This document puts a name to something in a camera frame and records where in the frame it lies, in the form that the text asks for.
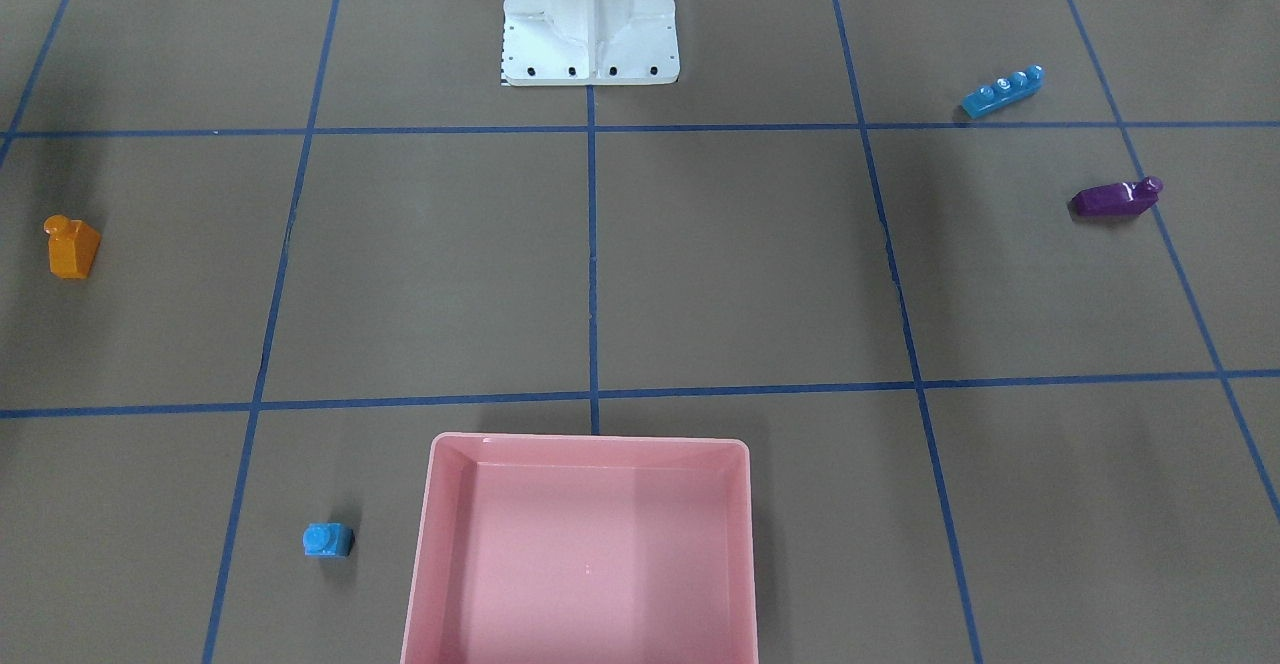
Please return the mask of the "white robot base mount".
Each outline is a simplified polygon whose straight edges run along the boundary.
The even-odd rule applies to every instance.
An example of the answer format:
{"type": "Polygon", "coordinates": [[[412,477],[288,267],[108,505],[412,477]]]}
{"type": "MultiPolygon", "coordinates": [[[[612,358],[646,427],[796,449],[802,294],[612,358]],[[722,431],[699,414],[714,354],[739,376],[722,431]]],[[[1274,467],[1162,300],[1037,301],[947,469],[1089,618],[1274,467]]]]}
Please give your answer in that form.
{"type": "Polygon", "coordinates": [[[675,0],[503,0],[500,81],[513,87],[672,84],[675,0]]]}

